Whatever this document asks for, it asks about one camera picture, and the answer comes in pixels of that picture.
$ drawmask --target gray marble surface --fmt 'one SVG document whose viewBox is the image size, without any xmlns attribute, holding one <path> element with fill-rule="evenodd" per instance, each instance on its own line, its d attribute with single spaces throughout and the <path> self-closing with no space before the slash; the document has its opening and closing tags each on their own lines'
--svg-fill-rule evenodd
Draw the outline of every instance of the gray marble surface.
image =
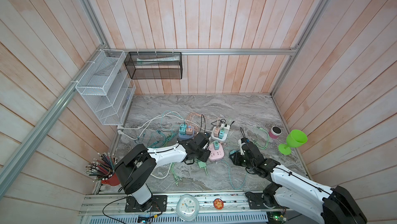
<svg viewBox="0 0 397 224">
<path fill-rule="evenodd" d="M 148 187 L 152 192 L 189 192 L 189 191 L 229 191 L 234 190 L 231 186 L 228 166 L 230 166 L 231 181 L 234 187 L 238 188 L 245 179 L 244 185 L 240 190 L 263 190 L 269 181 L 260 178 L 257 175 L 247 174 L 245 169 L 240 166 L 235 166 L 229 159 L 229 152 L 231 150 L 238 150 L 239 146 L 237 141 L 242 137 L 240 127 L 245 131 L 247 138 L 256 139 L 255 133 L 252 131 L 253 126 L 263 127 L 269 130 L 272 126 L 278 126 L 282 129 L 282 134 L 277 140 L 270 139 L 268 147 L 265 150 L 260 150 L 264 157 L 273 158 L 284 164 L 290 170 L 297 172 L 301 175 L 306 175 L 305 169 L 293 149 L 292 153 L 288 156 L 281 154 L 278 151 L 278 145 L 285 142 L 287 132 L 282 124 L 282 121 L 277 113 L 277 110 L 269 97 L 266 94 L 214 94 L 214 95 L 164 95 L 164 96 L 134 96 L 132 101 L 131 110 L 127 117 L 126 127 L 141 126 L 147 120 L 162 114 L 164 111 L 176 111 L 182 117 L 186 117 L 190 112 L 204 113 L 209 118 L 206 123 L 207 129 L 212 129 L 210 118 L 216 120 L 217 118 L 206 113 L 213 113 L 216 116 L 234 120 L 234 124 L 229 131 L 229 139 L 227 139 L 223 148 L 225 150 L 225 157 L 222 160 L 206 163 L 208 175 L 204 169 L 200 169 L 197 164 L 186 165 L 184 163 L 176 163 L 174 171 L 181 177 L 182 180 L 178 181 L 178 186 L 175 179 L 170 172 L 165 179 L 156 179 L 152 176 L 146 181 Z M 200 123 L 200 118 L 196 118 L 195 122 Z M 177 118 L 165 117 L 162 120 L 162 127 L 171 129 L 173 125 L 181 123 Z M 140 138 L 139 143 L 146 146 L 152 144 L 157 140 L 163 140 L 163 137 L 156 132 L 160 129 L 160 119 L 154 120 L 146 130 L 145 137 Z M 162 130 L 164 134 L 169 134 L 169 131 Z M 266 133 L 256 129 L 260 135 L 259 143 L 263 146 L 265 144 Z M 132 130 L 125 130 L 125 133 L 136 137 L 136 132 Z M 168 145 L 173 145 L 176 142 L 174 138 Z M 117 147 L 116 156 L 122 158 L 134 146 L 136 142 L 126 136 L 121 137 Z M 152 173 L 158 177 L 166 175 L 169 165 L 156 168 Z M 110 187 L 106 186 L 104 191 L 107 193 L 116 192 L 119 186 Z"/>
</svg>

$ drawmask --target red cup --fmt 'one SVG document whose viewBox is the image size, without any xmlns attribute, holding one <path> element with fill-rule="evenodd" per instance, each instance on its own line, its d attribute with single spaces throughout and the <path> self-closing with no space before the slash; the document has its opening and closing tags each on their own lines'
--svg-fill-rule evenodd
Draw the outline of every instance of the red cup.
<svg viewBox="0 0 397 224">
<path fill-rule="evenodd" d="M 114 174 L 108 180 L 102 180 L 102 184 L 108 184 L 110 186 L 117 186 L 120 184 L 120 181 L 117 178 L 116 174 Z"/>
<path fill-rule="evenodd" d="M 281 134 L 281 128 L 276 126 L 273 126 L 269 131 L 269 136 L 274 139 L 278 138 L 280 134 Z"/>
</svg>

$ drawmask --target light blue clock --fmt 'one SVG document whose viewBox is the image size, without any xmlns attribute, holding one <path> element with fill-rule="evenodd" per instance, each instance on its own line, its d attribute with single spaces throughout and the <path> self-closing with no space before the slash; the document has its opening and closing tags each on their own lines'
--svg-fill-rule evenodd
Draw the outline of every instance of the light blue clock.
<svg viewBox="0 0 397 224">
<path fill-rule="evenodd" d="M 184 221 L 194 221 L 199 214 L 199 202 L 189 194 L 183 195 L 176 205 L 176 214 Z"/>
</svg>

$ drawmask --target wood panel wall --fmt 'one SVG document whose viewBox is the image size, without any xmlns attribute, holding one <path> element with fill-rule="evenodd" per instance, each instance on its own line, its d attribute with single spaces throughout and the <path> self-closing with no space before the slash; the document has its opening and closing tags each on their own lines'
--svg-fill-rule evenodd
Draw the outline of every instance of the wood panel wall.
<svg viewBox="0 0 397 224">
<path fill-rule="evenodd" d="M 90 0 L 112 48 L 289 48 L 319 0 Z M 137 94 L 271 92 L 288 56 L 184 56 Z"/>
<path fill-rule="evenodd" d="M 99 46 L 79 0 L 0 0 L 0 167 Z M 72 223 L 114 130 L 77 95 L 0 201 L 2 223 Z"/>
<path fill-rule="evenodd" d="M 379 223 L 397 219 L 396 53 L 397 0 L 331 0 L 275 95 L 308 135 L 314 180 L 347 188 Z"/>
</svg>

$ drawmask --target robotic arm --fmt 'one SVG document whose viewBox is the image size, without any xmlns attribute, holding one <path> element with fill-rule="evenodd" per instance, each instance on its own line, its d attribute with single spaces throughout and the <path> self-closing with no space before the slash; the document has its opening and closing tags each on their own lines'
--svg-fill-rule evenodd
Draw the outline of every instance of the robotic arm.
<svg viewBox="0 0 397 224">
<path fill-rule="evenodd" d="M 116 175 L 124 192 L 132 194 L 139 205 L 138 209 L 145 211 L 155 201 L 145 183 L 153 169 L 171 162 L 192 164 L 187 161 L 194 159 L 206 162 L 210 156 L 210 151 L 206 149 L 208 144 L 208 138 L 202 133 L 170 147 L 152 149 L 139 144 L 116 164 Z M 252 142 L 246 141 L 241 149 L 242 152 L 230 155 L 233 163 L 271 182 L 260 197 L 246 192 L 246 197 L 259 208 L 274 208 L 277 205 L 288 207 L 321 224 L 367 222 L 346 189 L 339 186 L 333 189 L 296 174 L 279 162 L 264 158 Z"/>
</svg>

